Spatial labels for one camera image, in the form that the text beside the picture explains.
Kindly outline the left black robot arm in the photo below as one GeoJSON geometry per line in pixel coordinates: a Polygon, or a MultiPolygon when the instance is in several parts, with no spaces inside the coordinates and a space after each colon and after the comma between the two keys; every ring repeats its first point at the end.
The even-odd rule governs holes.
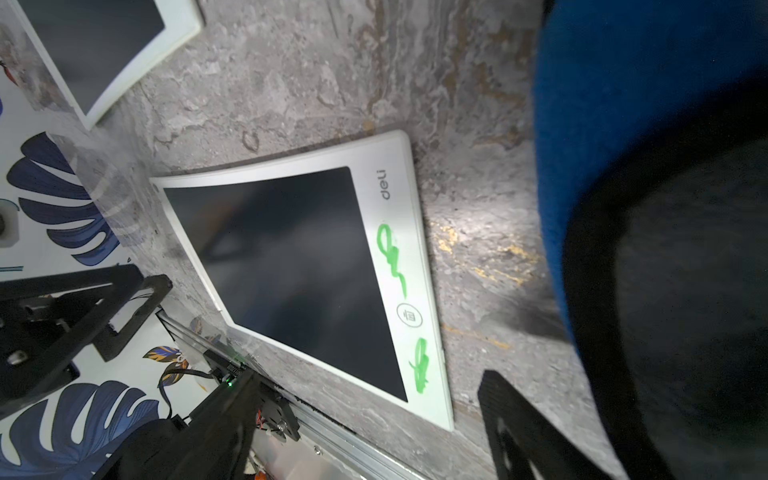
{"type": "Polygon", "coordinates": [[[276,385],[213,350],[204,353],[219,382],[190,414],[150,421],[131,433],[96,479],[244,479],[254,434],[299,441],[299,423],[276,385]]]}

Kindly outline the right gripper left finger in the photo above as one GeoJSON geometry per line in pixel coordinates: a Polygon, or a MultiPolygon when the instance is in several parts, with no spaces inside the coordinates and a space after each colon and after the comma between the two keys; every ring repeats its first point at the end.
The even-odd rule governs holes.
{"type": "Polygon", "coordinates": [[[1,417],[76,380],[86,346],[116,359],[172,288],[134,265],[2,282],[1,417]]]}

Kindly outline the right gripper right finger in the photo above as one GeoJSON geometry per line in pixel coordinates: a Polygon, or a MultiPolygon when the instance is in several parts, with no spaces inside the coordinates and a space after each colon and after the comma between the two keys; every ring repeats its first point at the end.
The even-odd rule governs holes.
{"type": "Polygon", "coordinates": [[[500,479],[607,479],[602,469],[494,370],[477,392],[500,479]]]}

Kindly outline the blue grey microfibre cloth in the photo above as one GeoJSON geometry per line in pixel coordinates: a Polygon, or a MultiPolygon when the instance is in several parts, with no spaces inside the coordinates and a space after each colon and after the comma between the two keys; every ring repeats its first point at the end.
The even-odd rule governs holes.
{"type": "Polygon", "coordinates": [[[632,479],[767,475],[767,5],[549,1],[542,240],[632,479]]]}

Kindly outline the white drawing tablet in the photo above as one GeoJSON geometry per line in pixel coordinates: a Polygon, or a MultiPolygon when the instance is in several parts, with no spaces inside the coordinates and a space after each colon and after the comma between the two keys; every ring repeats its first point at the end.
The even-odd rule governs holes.
{"type": "Polygon", "coordinates": [[[152,185],[229,327],[453,429],[405,132],[152,185]]]}
{"type": "Polygon", "coordinates": [[[85,129],[197,36],[195,1],[12,1],[10,7],[85,129]]]}

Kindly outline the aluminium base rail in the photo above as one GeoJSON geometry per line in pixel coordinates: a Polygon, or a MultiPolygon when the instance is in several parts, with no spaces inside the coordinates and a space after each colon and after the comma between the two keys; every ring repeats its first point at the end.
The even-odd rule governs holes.
{"type": "Polygon", "coordinates": [[[298,425],[296,440],[288,435],[288,424],[284,420],[277,423],[261,420],[256,430],[249,462],[264,467],[268,477],[286,478],[290,471],[297,473],[299,467],[289,467],[288,464],[291,461],[309,464],[308,451],[312,450],[317,457],[314,461],[317,468],[333,472],[339,478],[427,479],[421,472],[288,392],[274,382],[252,356],[240,355],[234,347],[216,337],[204,337],[196,330],[202,324],[201,319],[196,318],[189,326],[184,326],[163,309],[158,310],[156,316],[187,354],[191,370],[209,372],[217,380],[243,369],[253,370],[262,376],[270,394],[290,408],[298,425]]]}

